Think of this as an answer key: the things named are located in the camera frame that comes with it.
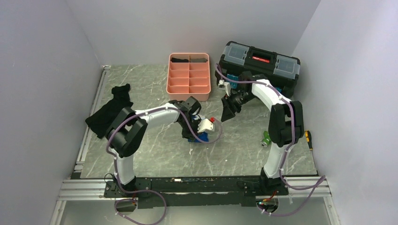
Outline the blue underwear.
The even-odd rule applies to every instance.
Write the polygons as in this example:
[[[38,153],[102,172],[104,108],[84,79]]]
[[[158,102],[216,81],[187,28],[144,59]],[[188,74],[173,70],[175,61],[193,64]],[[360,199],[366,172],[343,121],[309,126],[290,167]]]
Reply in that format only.
[[[200,114],[198,114],[198,115],[192,115],[192,116],[191,116],[191,119],[192,119],[193,121],[199,121],[199,120],[205,119],[205,116],[200,115]],[[198,133],[197,136],[198,136],[202,141],[205,141],[205,142],[208,142],[208,141],[209,141],[208,133],[207,133],[207,132]],[[188,139],[187,141],[188,141],[189,143],[191,143],[191,142],[200,143],[200,141],[199,141],[198,139],[195,139],[195,140],[190,140],[190,139]]]

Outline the black underwear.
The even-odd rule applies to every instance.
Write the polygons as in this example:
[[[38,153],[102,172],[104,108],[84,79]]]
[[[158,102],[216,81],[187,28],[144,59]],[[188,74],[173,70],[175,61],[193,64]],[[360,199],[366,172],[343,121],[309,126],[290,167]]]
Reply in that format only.
[[[133,102],[130,101],[129,91],[130,84],[113,87],[111,89],[113,98],[93,115],[85,119],[85,123],[89,129],[99,139],[102,139],[106,135],[107,129],[123,108],[133,106]]]

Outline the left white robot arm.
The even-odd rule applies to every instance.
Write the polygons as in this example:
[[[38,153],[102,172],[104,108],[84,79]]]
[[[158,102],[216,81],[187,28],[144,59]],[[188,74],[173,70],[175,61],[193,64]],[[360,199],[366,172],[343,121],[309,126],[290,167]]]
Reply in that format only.
[[[139,149],[147,129],[177,122],[182,128],[182,138],[194,141],[199,136],[200,110],[201,104],[194,97],[185,101],[171,100],[147,110],[123,108],[106,131],[106,152],[112,155],[115,163],[116,191],[124,197],[134,193],[136,176],[133,155]]]

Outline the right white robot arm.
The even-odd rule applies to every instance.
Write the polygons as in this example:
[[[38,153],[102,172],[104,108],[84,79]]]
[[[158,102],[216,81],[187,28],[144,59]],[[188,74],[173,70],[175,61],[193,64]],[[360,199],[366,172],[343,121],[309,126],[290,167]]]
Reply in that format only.
[[[241,112],[242,105],[255,98],[270,111],[268,134],[271,150],[263,166],[266,177],[258,183],[259,190],[269,195],[276,190],[274,179],[281,176],[291,148],[304,134],[303,107],[299,101],[292,101],[280,93],[263,74],[245,71],[235,83],[237,91],[222,98],[222,122],[234,118]]]

